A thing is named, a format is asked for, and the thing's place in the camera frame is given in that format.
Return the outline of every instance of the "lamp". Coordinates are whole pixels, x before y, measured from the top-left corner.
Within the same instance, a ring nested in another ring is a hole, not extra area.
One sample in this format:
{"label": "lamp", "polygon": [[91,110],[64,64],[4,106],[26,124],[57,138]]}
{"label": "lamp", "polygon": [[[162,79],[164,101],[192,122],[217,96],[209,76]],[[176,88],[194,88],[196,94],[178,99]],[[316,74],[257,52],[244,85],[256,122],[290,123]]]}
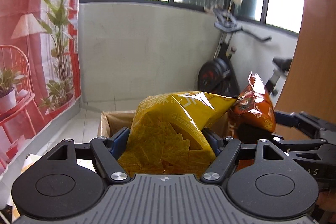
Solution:
{"label": "lamp", "polygon": [[[28,37],[34,33],[45,32],[45,29],[42,28],[40,23],[34,17],[33,14],[22,15],[17,23],[11,39],[19,37]],[[29,60],[29,50],[28,50],[28,41],[27,41],[27,57]]]}

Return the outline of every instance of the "red chair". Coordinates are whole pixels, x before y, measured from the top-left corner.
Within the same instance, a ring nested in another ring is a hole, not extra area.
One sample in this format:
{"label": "red chair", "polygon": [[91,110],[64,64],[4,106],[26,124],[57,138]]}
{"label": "red chair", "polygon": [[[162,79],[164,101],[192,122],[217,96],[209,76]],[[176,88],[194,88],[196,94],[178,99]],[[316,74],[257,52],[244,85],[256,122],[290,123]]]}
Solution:
{"label": "red chair", "polygon": [[22,135],[25,139],[31,139],[46,125],[46,122],[34,100],[28,59],[18,47],[0,45],[0,69],[13,69],[24,74],[26,77],[21,79],[21,85],[17,85],[16,88],[17,92],[27,91],[24,92],[23,98],[16,99],[16,106],[0,114],[0,126],[11,143]]}

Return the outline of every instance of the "curtain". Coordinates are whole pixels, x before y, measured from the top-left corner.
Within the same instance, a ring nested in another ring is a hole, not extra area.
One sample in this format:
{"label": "curtain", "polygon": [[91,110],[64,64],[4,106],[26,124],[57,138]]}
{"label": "curtain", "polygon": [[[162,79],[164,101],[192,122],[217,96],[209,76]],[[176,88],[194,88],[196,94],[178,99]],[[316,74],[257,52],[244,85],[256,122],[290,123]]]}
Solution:
{"label": "curtain", "polygon": [[0,0],[0,174],[80,97],[78,0]]}

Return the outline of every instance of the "snack bag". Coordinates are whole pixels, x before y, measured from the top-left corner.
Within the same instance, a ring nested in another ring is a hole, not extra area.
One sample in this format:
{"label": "snack bag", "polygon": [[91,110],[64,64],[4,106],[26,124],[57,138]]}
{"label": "snack bag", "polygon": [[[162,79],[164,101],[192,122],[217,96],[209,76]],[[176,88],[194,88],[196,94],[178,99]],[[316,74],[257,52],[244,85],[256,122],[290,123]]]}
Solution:
{"label": "snack bag", "polygon": [[270,133],[275,130],[273,105],[262,80],[256,73],[250,73],[249,85],[227,113],[229,132],[235,138],[238,138],[236,130],[242,123],[265,129]]}
{"label": "snack bag", "polygon": [[201,130],[236,102],[205,92],[150,96],[135,113],[119,164],[135,173],[200,176],[216,158]]}

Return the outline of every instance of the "potted plant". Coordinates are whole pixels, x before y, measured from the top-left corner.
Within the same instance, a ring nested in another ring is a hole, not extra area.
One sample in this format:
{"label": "potted plant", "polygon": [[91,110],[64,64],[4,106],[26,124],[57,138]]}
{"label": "potted plant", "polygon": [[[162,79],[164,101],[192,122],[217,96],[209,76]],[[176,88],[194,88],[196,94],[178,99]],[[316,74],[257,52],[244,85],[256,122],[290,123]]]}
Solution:
{"label": "potted plant", "polygon": [[40,25],[50,34],[53,47],[51,57],[53,58],[53,70],[57,80],[49,80],[46,84],[49,90],[48,97],[42,99],[40,107],[48,107],[46,115],[52,118],[64,111],[74,101],[74,87],[71,70],[71,60],[68,54],[69,0],[43,0],[49,8],[47,13],[50,23],[38,20]]}
{"label": "potted plant", "polygon": [[65,81],[56,82],[55,80],[49,80],[47,84],[49,96],[42,100],[40,107],[48,107],[46,115],[49,115],[51,119],[66,110],[74,102],[71,91],[66,92],[67,85],[69,83]]}
{"label": "potted plant", "polygon": [[4,113],[16,106],[16,86],[26,76],[20,71],[3,69],[0,71],[0,113]]}

